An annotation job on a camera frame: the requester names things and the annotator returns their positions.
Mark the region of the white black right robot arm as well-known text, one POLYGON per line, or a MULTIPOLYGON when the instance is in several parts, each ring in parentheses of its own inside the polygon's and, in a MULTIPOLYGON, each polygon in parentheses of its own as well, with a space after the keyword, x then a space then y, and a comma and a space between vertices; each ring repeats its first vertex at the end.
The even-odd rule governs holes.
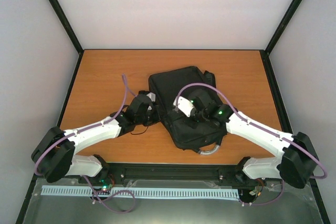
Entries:
POLYGON ((205 90, 198 89, 189 98, 179 96, 176 105, 188 118, 216 122, 227 133, 245 138, 273 155, 244 157, 236 166, 236 178, 241 183, 247 179, 273 178, 302 189, 321 165, 308 135, 275 130, 246 116, 229 101, 218 105, 205 90))

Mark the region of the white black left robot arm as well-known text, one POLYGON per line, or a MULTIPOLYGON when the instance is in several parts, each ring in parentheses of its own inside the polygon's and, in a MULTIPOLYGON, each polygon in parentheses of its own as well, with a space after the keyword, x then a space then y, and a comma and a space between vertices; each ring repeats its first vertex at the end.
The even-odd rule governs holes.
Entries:
POLYGON ((110 173, 109 164, 98 154, 81 156, 78 153, 99 142, 132 134, 135 127, 149 127, 159 122, 156 96, 141 91, 129 105, 99 122, 70 130, 55 126, 48 130, 31 155, 35 174, 49 183, 66 176, 84 175, 95 183, 104 183, 110 173))

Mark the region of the black student backpack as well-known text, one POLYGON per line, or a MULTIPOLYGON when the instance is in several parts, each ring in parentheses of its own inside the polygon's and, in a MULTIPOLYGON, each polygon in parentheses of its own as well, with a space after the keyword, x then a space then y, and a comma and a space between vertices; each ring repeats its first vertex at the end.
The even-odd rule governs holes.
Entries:
POLYGON ((173 143, 179 149, 191 150, 200 155, 217 152, 227 133, 225 120, 217 112, 228 107, 207 85, 216 86, 214 74, 201 72, 196 66, 156 73, 149 77, 149 90, 156 95, 161 123, 173 143), (182 112, 174 111, 173 102, 179 96, 192 101, 196 113, 203 112, 216 119, 221 124, 220 128, 214 129, 204 123, 194 122, 182 112))

